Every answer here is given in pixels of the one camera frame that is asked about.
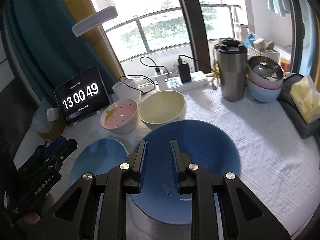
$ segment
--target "window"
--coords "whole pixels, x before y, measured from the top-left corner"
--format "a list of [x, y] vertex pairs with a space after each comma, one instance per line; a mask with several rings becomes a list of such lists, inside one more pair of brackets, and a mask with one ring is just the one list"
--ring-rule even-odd
[[310, 74], [315, 56], [314, 48], [316, 42], [316, 19], [308, 1], [299, 0], [299, 2], [305, 29], [299, 73], [305, 76]]
[[[244, 0], [199, 0], [212, 56], [217, 40], [234, 37], [234, 22], [247, 24]], [[118, 17], [102, 24], [126, 74], [153, 77], [141, 56], [172, 70], [179, 54], [192, 56], [188, 27], [179, 0], [92, 0], [99, 11], [114, 5]], [[192, 60], [190, 69], [195, 71]]]

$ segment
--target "yellow bowl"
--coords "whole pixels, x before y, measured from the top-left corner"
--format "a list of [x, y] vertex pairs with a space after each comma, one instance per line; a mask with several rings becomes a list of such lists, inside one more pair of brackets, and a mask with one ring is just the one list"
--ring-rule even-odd
[[184, 119], [186, 101], [177, 91], [157, 92], [145, 99], [139, 106], [139, 118], [151, 130], [161, 124]]

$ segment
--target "white mug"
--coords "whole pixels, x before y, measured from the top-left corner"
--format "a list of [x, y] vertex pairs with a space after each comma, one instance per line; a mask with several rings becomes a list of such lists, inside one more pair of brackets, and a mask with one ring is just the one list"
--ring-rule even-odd
[[138, 88], [135, 81], [132, 78], [128, 78], [124, 80], [124, 82], [118, 82], [117, 84], [114, 84], [112, 89], [116, 94], [118, 100], [133, 99], [133, 100], [136, 100], [139, 105], [141, 103], [141, 91], [130, 88], [126, 86], [124, 83], [126, 83], [130, 87], [133, 87], [136, 89]]

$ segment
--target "green curtain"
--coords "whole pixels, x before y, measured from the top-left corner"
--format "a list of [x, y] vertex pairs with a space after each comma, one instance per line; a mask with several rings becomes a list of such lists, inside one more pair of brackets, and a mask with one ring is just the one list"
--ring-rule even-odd
[[12, 0], [4, 19], [20, 67], [40, 99], [55, 102], [54, 89], [91, 66], [113, 93], [116, 79], [86, 38], [74, 36], [76, 21], [62, 0]]

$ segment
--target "blue bowl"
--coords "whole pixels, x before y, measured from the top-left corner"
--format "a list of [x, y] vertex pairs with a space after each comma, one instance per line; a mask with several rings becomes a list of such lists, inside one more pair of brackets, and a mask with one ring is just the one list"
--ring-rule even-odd
[[114, 166], [125, 163], [128, 151], [121, 142], [103, 138], [90, 144], [77, 158], [72, 167], [69, 185], [72, 186], [84, 173], [100, 175]]
[[191, 223], [191, 195], [179, 195], [173, 182], [170, 141], [176, 139], [181, 152], [209, 172], [240, 175], [238, 150], [230, 137], [207, 122], [182, 120], [159, 126], [144, 138], [148, 160], [142, 192], [131, 198], [147, 216], [166, 223]]
[[253, 83], [251, 80], [248, 80], [248, 88], [250, 94], [258, 101], [262, 103], [270, 103], [272, 101], [275, 101], [281, 92], [281, 87], [279, 89], [266, 89], [259, 87], [255, 83]]

